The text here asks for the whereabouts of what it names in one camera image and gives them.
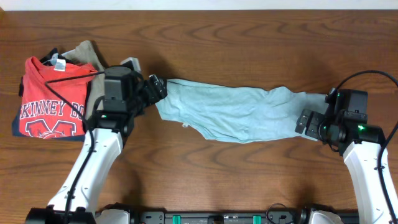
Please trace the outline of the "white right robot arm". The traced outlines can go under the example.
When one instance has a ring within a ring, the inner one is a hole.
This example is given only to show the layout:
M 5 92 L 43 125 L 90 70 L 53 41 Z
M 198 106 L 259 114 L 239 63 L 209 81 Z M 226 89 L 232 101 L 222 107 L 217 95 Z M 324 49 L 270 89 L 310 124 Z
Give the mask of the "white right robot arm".
M 321 114 L 304 109 L 295 131 L 337 152 L 349 170 L 360 223 L 397 223 L 397 193 L 387 161 L 387 140 L 360 110 Z

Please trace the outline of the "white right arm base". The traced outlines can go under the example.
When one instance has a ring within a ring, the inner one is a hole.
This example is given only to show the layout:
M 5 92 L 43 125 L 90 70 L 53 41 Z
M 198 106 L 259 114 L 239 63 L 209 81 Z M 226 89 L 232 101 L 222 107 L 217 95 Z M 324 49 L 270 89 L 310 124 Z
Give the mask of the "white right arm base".
M 298 220 L 299 224 L 343 224 L 340 216 L 333 212 L 304 208 Z

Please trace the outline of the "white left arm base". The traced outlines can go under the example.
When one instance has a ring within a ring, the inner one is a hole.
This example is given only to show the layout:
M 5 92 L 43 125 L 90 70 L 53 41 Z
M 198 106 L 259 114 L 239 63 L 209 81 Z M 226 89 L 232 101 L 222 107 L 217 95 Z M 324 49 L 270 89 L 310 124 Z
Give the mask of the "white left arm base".
M 104 208 L 95 218 L 96 224 L 130 224 L 130 209 L 121 204 Z

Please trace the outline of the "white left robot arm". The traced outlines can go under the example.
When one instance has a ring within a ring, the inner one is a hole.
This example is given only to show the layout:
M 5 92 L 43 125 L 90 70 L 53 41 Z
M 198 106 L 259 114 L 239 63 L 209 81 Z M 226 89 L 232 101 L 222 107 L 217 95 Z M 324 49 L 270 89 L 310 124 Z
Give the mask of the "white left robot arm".
M 105 94 L 95 101 L 81 152 L 66 181 L 45 208 L 31 208 L 26 223 L 139 223 L 130 206 L 96 206 L 109 170 L 134 129 L 134 118 L 167 96 L 167 81 L 141 74 L 106 75 Z

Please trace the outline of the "light blue t-shirt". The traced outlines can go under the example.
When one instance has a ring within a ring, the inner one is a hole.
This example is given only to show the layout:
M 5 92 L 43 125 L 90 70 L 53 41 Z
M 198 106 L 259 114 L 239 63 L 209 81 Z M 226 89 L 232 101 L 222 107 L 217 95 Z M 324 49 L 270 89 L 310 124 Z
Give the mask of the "light blue t-shirt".
M 324 113 L 327 104 L 321 94 L 285 86 L 264 90 L 169 79 L 167 96 L 156 107 L 163 120 L 190 126 L 207 140 L 245 144 L 294 138 L 302 111 Z

